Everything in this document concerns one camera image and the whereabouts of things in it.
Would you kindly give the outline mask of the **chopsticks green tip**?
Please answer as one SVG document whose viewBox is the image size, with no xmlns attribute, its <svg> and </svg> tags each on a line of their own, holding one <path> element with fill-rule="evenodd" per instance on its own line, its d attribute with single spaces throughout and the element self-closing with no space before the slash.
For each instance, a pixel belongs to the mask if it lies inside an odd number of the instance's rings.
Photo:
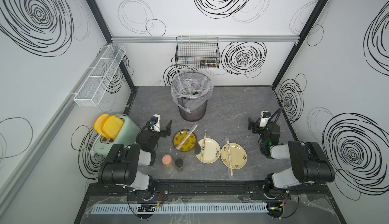
<svg viewBox="0 0 389 224">
<path fill-rule="evenodd" d="M 202 148 L 201 148 L 201 158 L 200 158 L 201 164 L 203 163 L 203 155 L 204 155 L 204 151 L 205 151 L 205 145 L 206 145 L 206 140 L 207 140 L 207 133 L 208 133 L 208 131 L 205 130 L 205 132 L 204 132 L 204 139 L 203 139 L 203 145 L 202 145 Z"/>
</svg>

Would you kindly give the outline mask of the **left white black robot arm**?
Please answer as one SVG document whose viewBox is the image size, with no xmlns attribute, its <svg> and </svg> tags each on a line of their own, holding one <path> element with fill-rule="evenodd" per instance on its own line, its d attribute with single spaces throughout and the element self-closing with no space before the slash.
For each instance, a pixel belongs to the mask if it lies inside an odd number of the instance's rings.
<svg viewBox="0 0 389 224">
<path fill-rule="evenodd" d="M 111 147 L 98 173 L 99 184 L 124 186 L 136 191 L 152 189 L 152 176 L 141 173 L 138 167 L 153 166 L 159 139 L 171 135 L 172 121 L 165 129 L 161 129 L 158 123 L 159 119 L 153 116 L 136 134 L 134 144 Z"/>
</svg>

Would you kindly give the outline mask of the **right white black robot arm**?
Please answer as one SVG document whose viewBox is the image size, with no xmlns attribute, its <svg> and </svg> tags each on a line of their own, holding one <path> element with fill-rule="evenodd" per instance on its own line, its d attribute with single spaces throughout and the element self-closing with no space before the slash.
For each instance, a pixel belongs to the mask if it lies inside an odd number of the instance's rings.
<svg viewBox="0 0 389 224">
<path fill-rule="evenodd" d="M 269 159 L 290 160 L 291 167 L 270 173 L 262 191 L 270 194 L 275 189 L 286 190 L 302 184 L 326 184 L 335 180 L 335 170 L 317 142 L 288 141 L 279 143 L 280 126 L 270 118 L 248 119 L 248 130 L 259 134 L 261 153 Z"/>
</svg>

